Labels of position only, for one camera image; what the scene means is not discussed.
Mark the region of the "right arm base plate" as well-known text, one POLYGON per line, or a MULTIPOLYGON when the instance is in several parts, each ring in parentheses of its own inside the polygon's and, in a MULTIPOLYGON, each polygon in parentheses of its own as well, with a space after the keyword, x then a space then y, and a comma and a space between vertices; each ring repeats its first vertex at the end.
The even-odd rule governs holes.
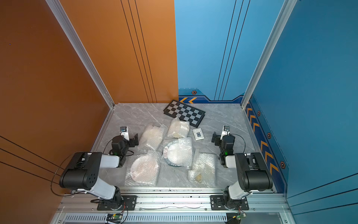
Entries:
POLYGON ((249 204, 247 199, 233 200, 223 195, 211 195, 210 196, 211 210, 213 211, 232 211, 238 210, 248 211, 249 204))

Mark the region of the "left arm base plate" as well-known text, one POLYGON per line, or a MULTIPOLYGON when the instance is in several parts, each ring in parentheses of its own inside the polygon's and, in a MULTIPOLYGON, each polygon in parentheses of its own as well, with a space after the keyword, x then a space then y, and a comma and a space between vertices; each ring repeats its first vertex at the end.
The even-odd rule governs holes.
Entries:
POLYGON ((137 198, 138 197, 136 195, 124 195, 118 200, 100 199, 97 210, 110 212, 133 211, 136 207, 137 198))

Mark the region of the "bubble wrap of yellow plate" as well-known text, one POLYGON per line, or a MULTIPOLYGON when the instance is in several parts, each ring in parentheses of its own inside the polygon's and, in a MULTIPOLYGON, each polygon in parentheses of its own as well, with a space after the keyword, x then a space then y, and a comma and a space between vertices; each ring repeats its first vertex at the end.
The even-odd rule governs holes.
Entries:
POLYGON ((216 183, 216 159, 215 154, 201 153, 195 151, 192 169, 188 171, 189 181, 197 187, 213 188, 216 183), (196 174, 201 173, 203 176, 202 183, 194 180, 196 174))

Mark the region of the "yellow dinner plate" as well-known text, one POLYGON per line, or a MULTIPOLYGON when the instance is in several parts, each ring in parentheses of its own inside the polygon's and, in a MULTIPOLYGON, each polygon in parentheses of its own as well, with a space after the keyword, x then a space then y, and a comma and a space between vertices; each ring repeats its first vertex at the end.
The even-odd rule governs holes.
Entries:
POLYGON ((203 181, 203 176, 202 176, 202 174, 201 174, 201 173, 196 174, 195 177, 194 177, 194 180, 195 180, 197 183, 202 183, 202 181, 203 181))

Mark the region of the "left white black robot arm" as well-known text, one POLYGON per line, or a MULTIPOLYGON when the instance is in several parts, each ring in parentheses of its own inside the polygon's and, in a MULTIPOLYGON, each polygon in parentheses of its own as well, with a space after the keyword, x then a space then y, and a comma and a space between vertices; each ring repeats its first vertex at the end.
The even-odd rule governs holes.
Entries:
POLYGON ((112 139, 112 150, 110 150, 109 154, 101 152, 74 153, 60 177, 60 187, 79 190, 81 193, 95 196, 96 199, 90 202, 98 205, 98 211, 133 211, 137 197, 123 197, 119 187, 108 184, 98 175, 100 169, 123 167, 129 148, 138 144, 139 138, 137 134, 131 139, 121 134, 112 139))

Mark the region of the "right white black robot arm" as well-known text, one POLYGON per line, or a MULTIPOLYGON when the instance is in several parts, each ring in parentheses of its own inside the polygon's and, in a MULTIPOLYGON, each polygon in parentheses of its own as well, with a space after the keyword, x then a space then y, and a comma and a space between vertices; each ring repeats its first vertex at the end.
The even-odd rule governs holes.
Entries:
POLYGON ((257 191, 272 189, 274 183, 261 153, 234 153, 233 134, 213 133, 212 143, 220 149, 223 167, 236 169, 237 181, 223 192, 223 206, 228 210, 248 210, 246 197, 257 191))

